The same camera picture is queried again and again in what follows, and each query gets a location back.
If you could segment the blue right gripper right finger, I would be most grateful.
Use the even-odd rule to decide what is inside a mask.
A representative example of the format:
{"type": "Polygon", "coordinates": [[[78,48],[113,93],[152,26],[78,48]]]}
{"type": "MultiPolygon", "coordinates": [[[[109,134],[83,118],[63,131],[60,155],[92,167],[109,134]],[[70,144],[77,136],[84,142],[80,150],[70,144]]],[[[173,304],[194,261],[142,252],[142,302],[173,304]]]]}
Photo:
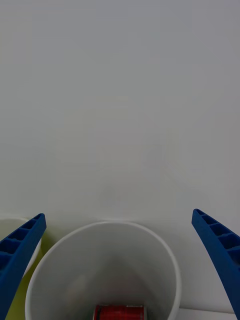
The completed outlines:
{"type": "Polygon", "coordinates": [[[192,226],[222,282],[237,319],[240,318],[240,237],[223,224],[194,209],[192,226]]]}

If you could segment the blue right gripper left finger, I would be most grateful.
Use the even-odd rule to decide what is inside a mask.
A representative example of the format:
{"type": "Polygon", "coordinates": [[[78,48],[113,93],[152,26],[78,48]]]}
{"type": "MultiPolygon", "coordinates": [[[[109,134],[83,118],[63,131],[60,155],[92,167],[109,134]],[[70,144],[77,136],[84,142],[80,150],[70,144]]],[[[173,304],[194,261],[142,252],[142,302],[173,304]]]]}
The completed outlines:
{"type": "Polygon", "coordinates": [[[0,318],[4,320],[27,266],[47,228],[44,213],[25,222],[0,241],[0,318]]]}

